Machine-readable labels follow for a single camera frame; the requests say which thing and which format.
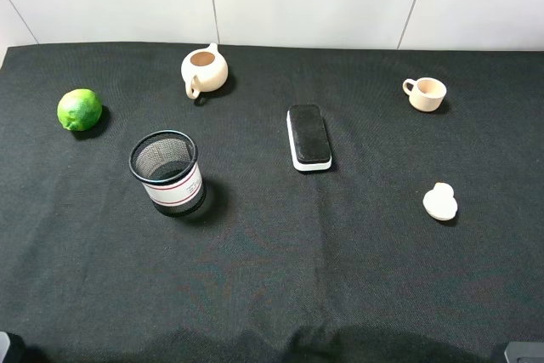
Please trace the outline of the green lime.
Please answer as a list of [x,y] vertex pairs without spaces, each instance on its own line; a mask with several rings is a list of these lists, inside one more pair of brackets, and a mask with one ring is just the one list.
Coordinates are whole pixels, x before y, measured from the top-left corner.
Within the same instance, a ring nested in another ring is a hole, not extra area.
[[57,106],[57,117],[66,130],[87,131],[102,115],[99,96],[90,89],[79,88],[66,93]]

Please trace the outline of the black and white eraser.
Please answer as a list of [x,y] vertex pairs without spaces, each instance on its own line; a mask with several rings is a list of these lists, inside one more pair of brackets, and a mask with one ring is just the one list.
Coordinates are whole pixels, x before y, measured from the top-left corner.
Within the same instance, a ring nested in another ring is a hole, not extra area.
[[332,165],[332,150],[318,105],[293,105],[286,114],[292,164],[302,173],[321,172]]

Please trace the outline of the black mesh pen holder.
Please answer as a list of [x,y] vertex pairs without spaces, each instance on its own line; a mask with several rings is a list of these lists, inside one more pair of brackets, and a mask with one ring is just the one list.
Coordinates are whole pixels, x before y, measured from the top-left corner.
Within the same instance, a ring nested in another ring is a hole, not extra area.
[[161,130],[146,135],[133,147],[129,168],[156,210],[164,215],[193,213],[205,200],[197,145],[180,131]]

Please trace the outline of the beige ceramic teapot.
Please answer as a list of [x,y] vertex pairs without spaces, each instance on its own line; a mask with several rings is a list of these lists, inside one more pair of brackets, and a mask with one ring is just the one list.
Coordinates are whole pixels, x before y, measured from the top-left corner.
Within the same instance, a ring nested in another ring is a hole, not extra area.
[[216,43],[192,51],[184,57],[180,67],[188,98],[197,99],[200,94],[221,88],[228,78],[229,68]]

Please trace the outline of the black table cloth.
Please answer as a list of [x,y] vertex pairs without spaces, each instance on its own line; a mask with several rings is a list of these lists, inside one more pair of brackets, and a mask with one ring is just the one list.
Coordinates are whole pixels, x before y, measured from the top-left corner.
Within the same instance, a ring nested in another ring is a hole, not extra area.
[[[11,48],[1,69],[1,328],[24,362],[494,362],[543,339],[543,56],[224,46],[189,100],[189,44]],[[440,80],[433,112],[406,79]],[[85,88],[89,130],[57,117]],[[292,164],[318,105],[328,170]],[[197,145],[190,214],[156,210],[129,157]],[[458,205],[438,221],[438,182]]]

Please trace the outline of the beige ceramic cup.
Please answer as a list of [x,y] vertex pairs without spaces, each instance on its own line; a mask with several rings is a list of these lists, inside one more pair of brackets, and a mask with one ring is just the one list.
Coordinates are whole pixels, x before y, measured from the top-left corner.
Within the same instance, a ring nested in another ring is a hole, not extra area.
[[436,111],[446,96],[446,86],[437,79],[422,77],[417,80],[406,79],[402,84],[410,105],[421,112]]

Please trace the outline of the white toy duck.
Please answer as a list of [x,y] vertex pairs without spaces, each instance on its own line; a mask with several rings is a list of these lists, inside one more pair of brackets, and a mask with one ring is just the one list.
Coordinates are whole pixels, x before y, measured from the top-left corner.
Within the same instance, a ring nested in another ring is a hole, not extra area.
[[438,182],[422,199],[427,213],[438,221],[450,221],[457,213],[458,205],[453,188],[443,182]]

